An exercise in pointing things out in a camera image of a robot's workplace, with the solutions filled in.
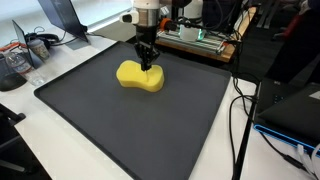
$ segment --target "black mat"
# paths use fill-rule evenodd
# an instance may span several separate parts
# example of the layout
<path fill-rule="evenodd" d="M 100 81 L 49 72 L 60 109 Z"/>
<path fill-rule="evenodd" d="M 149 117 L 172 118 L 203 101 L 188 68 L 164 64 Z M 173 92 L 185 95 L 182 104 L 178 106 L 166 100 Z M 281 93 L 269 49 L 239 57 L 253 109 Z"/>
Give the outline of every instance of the black mat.
<path fill-rule="evenodd" d="M 35 95 L 133 178 L 188 179 L 231 74 L 161 54 L 159 92 L 123 88 L 116 70 L 124 60 L 137 60 L 135 54 L 133 46 L 117 43 Z"/>

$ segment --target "desk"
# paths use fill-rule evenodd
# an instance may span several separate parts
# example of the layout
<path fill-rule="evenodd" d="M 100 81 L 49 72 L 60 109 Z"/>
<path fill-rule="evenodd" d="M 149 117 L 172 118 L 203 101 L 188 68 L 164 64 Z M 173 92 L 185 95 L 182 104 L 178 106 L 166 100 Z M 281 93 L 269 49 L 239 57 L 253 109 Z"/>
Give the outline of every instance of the desk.
<path fill-rule="evenodd" d="M 255 13 L 256 13 L 256 8 L 250 8 L 248 11 L 248 15 L 243 18 L 239 27 L 239 33 L 241 34 L 241 36 L 243 36 L 244 33 L 246 32 Z M 183 46 L 183 45 L 168 42 L 168 41 L 157 40 L 156 44 L 167 46 L 170 48 L 178 49 L 178 50 L 189 52 L 189 53 L 193 53 L 193 54 L 197 54 L 200 56 L 204 56 L 207 58 L 211 58 L 211 59 L 215 59 L 223 62 L 229 62 L 235 52 L 235 47 L 233 45 L 226 46 L 225 49 L 222 51 L 222 53 L 220 55 L 217 55 L 213 51 L 209 53 L 207 51 L 201 51 L 192 47 Z"/>
<path fill-rule="evenodd" d="M 48 62 L 39 68 L 48 81 L 86 61 L 115 41 L 88 37 L 91 45 L 71 50 L 65 45 L 50 50 Z M 253 94 L 255 85 L 240 80 L 244 94 Z M 0 94 L 1 103 L 27 118 L 15 126 L 27 145 L 52 179 L 87 180 L 131 179 L 116 163 L 102 153 L 73 126 L 33 95 L 36 88 L 29 83 Z M 228 112 L 233 98 L 238 96 L 231 81 L 219 111 L 193 169 L 190 179 L 231 179 L 232 156 L 228 134 Z M 247 117 L 241 101 L 232 110 L 236 152 L 239 150 Z"/>

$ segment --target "monitor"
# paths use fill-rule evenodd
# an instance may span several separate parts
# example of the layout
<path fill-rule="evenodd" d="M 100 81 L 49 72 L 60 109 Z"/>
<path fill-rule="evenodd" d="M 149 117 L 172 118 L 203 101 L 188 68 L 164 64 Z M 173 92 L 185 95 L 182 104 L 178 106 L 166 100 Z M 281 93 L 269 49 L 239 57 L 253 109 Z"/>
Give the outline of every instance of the monitor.
<path fill-rule="evenodd" d="M 88 42 L 85 27 L 80 23 L 70 0 L 38 0 L 51 24 Z"/>
<path fill-rule="evenodd" d="M 16 31 L 18 40 L 20 42 L 20 49 L 22 51 L 21 53 L 19 53 L 19 55 L 21 55 L 22 57 L 27 59 L 32 67 L 34 67 L 34 68 L 40 67 L 42 62 L 39 59 L 39 57 L 37 57 L 34 53 L 32 53 L 32 51 L 30 52 L 28 44 L 27 44 L 28 41 L 25 37 L 23 29 L 14 20 L 12 20 L 12 23 L 13 23 L 13 27 Z"/>
<path fill-rule="evenodd" d="M 27 46 L 27 41 L 26 41 L 25 36 L 24 36 L 25 35 L 24 31 L 20 28 L 20 26 L 14 20 L 12 20 L 12 23 L 13 23 L 13 27 L 14 27 L 14 29 L 16 31 L 18 40 L 20 42 L 20 49 L 23 52 L 20 55 L 22 55 L 25 59 L 27 59 L 29 61 L 29 63 L 31 64 L 31 66 L 34 67 L 34 62 L 32 60 L 29 48 Z"/>

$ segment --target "yellow sponge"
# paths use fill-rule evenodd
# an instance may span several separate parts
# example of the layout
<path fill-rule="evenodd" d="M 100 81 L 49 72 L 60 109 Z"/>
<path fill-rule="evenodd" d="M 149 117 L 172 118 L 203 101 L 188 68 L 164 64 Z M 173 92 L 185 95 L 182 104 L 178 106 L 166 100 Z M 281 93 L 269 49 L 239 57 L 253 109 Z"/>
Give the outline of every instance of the yellow sponge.
<path fill-rule="evenodd" d="M 159 91 L 164 82 L 163 70 L 152 65 L 148 71 L 142 71 L 137 62 L 126 60 L 117 70 L 117 78 L 123 87 L 137 87 L 150 92 Z"/>

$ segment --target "laptop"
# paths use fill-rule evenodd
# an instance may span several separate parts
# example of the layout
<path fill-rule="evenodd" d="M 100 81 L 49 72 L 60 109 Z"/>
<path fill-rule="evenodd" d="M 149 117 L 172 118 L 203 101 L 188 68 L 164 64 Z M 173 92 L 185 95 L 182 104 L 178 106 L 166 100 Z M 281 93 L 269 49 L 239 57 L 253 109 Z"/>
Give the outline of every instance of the laptop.
<path fill-rule="evenodd" d="M 261 88 L 264 90 L 261 89 L 259 97 L 264 96 L 263 92 L 268 92 L 270 97 L 272 92 L 281 91 Z M 301 144 L 311 154 L 320 143 L 320 85 L 310 83 L 300 90 L 292 89 L 289 93 L 280 98 L 279 102 L 256 113 L 254 129 L 294 147 Z"/>

